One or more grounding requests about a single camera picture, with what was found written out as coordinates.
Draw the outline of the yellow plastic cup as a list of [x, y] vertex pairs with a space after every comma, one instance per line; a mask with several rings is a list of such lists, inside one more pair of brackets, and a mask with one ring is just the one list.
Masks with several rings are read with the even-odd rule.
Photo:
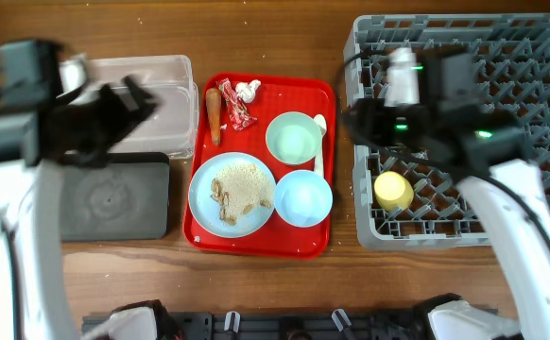
[[414, 197], [410, 182], [393, 171], [386, 171], [375, 179], [373, 192], [380, 207], [388, 212], [407, 209]]

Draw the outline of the white plastic spoon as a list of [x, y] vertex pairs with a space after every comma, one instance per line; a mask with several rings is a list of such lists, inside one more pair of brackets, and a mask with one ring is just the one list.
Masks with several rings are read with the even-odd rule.
[[316, 125], [319, 127], [320, 131], [320, 140], [319, 140], [319, 150], [315, 156], [314, 160], [314, 172], [324, 177], [324, 159], [323, 159], [323, 138], [327, 132], [327, 123], [325, 117], [322, 114], [318, 114], [314, 117]]

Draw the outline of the pale green bowl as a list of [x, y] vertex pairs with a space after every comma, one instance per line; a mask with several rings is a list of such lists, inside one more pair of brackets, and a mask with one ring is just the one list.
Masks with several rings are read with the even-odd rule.
[[316, 121], [299, 111], [276, 116], [266, 128], [266, 147], [279, 162], [301, 165], [321, 149], [322, 134]]

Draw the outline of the light blue bowl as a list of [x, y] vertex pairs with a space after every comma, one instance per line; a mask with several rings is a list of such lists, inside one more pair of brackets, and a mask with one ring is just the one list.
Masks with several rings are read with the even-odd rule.
[[296, 170], [276, 185], [274, 206], [289, 225], [311, 228], [323, 222], [333, 207], [333, 193], [325, 178], [309, 170]]

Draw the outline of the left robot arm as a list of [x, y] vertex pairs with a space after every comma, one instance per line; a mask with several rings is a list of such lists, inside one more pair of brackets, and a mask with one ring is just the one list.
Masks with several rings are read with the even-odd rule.
[[89, 63], [75, 56], [80, 81], [65, 91], [63, 50], [44, 39], [0, 46], [0, 339], [79, 338], [63, 279], [64, 172], [106, 166], [110, 149], [160, 104], [132, 76], [79, 103]]

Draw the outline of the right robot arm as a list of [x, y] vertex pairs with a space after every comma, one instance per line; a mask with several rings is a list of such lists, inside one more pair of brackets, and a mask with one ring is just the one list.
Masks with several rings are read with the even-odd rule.
[[501, 265], [518, 317], [447, 295], [416, 308], [430, 339], [550, 339], [550, 209], [541, 169], [508, 111], [485, 113], [473, 57], [461, 46], [385, 56], [384, 98], [342, 113], [358, 145], [447, 173], [469, 203]]

